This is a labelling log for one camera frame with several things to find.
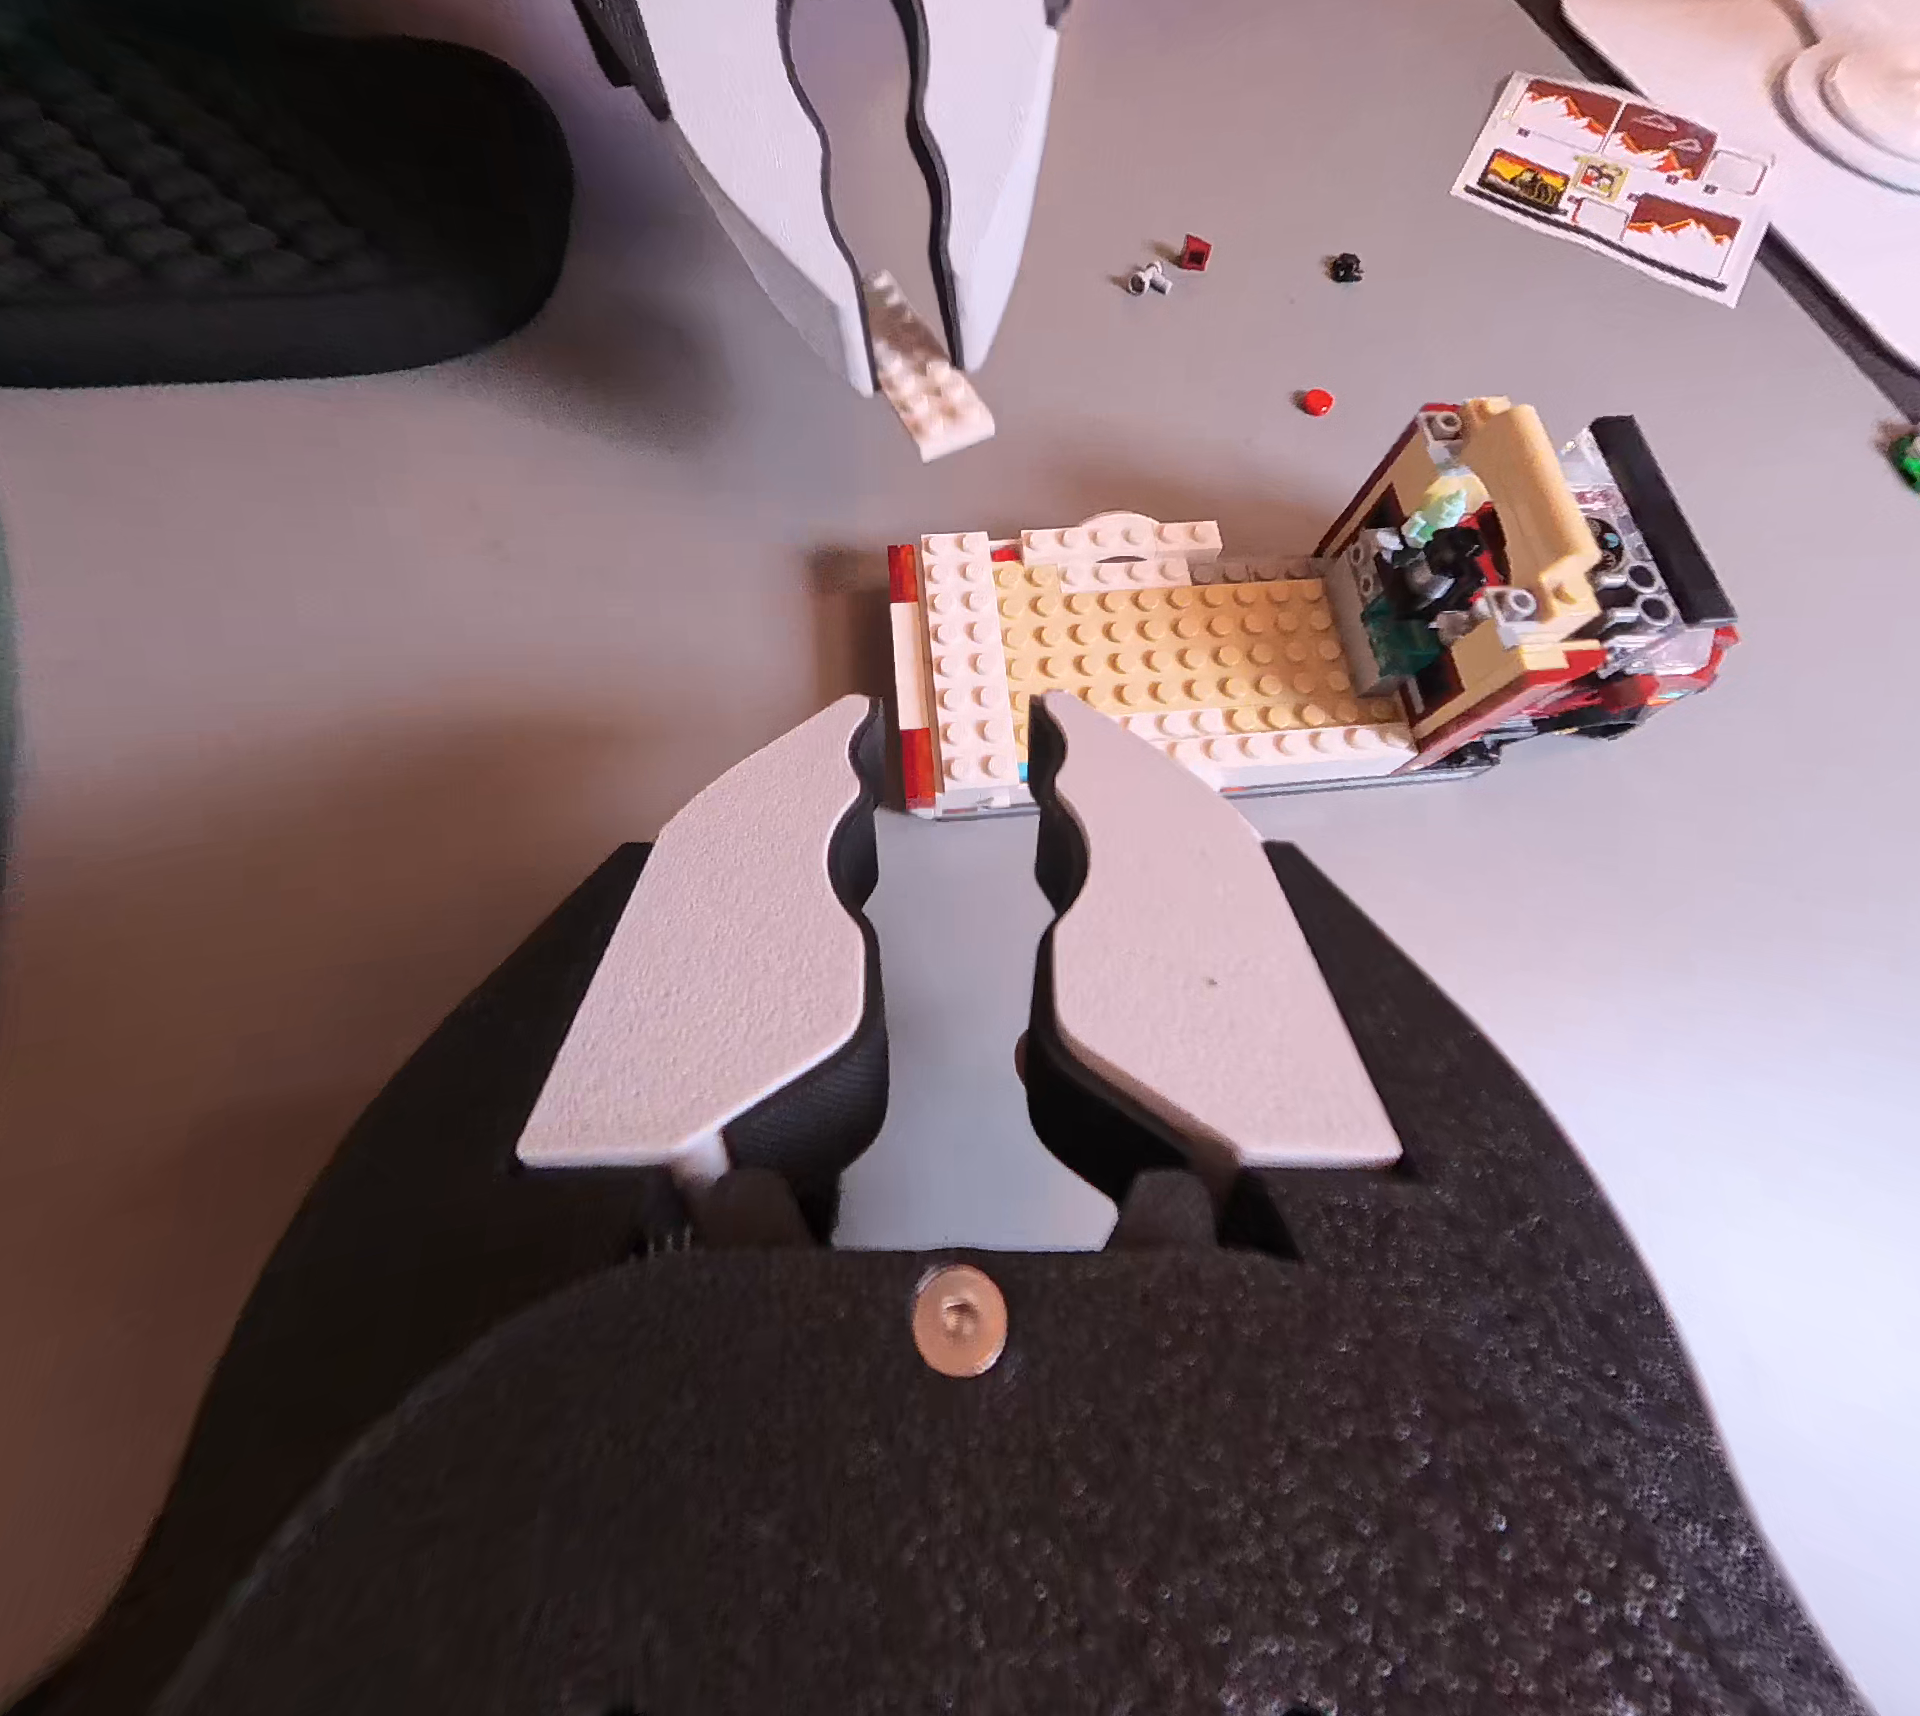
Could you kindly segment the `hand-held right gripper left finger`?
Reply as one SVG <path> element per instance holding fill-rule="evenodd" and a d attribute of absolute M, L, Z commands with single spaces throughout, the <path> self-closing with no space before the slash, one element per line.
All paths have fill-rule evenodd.
<path fill-rule="evenodd" d="M 888 1108 L 882 709 L 843 696 L 673 815 L 519 1135 L 530 1169 L 731 1169 L 837 1194 Z"/>

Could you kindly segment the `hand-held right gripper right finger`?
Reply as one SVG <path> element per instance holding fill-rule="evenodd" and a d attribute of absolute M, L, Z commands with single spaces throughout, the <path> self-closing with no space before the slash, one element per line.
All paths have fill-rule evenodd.
<path fill-rule="evenodd" d="M 1038 1025 L 1203 1175 L 1388 1169 L 1403 1139 L 1236 805 L 1066 692 L 1029 708 L 1054 905 Z"/>

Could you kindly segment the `toy brick truck model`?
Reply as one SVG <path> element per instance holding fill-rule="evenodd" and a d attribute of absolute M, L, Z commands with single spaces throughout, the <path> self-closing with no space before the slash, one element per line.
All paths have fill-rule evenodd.
<path fill-rule="evenodd" d="M 1304 555 L 1111 509 L 990 536 L 1022 800 L 934 808 L 923 536 L 886 554 L 905 805 L 1037 808 L 1030 708 L 1075 696 L 1224 795 L 1435 786 L 1614 742 L 1714 686 L 1738 613 L 1640 424 L 1419 408 Z"/>

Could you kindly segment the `white long brick plate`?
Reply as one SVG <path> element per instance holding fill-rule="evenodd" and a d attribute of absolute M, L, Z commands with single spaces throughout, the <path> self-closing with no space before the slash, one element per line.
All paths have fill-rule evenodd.
<path fill-rule="evenodd" d="M 932 532 L 921 539 L 932 808 L 948 820 L 1010 809 L 1024 800 L 998 568 L 982 530 Z"/>
<path fill-rule="evenodd" d="M 888 269 L 865 278 L 877 387 L 925 461 L 996 433 L 996 418 Z"/>

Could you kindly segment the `black wrist rest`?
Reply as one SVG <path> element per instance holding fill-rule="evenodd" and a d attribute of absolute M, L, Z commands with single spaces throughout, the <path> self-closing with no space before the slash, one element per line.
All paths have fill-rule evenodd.
<path fill-rule="evenodd" d="M 390 374 L 515 336 L 569 249 L 565 125 L 492 54 L 62 25 L 4 45 L 7 389 Z"/>

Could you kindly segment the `sticker sheet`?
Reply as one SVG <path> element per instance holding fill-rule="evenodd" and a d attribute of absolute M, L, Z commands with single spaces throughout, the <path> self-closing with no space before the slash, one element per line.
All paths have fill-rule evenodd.
<path fill-rule="evenodd" d="M 1452 194 L 1732 307 L 1778 181 L 1772 151 L 1636 92 L 1514 71 Z"/>

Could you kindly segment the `white book stand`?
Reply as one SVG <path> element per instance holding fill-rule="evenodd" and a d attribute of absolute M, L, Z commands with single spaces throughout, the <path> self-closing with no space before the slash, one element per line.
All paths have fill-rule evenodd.
<path fill-rule="evenodd" d="M 1774 231 L 1919 363 L 1919 0 L 1560 0 L 1625 78 L 1787 168 Z"/>

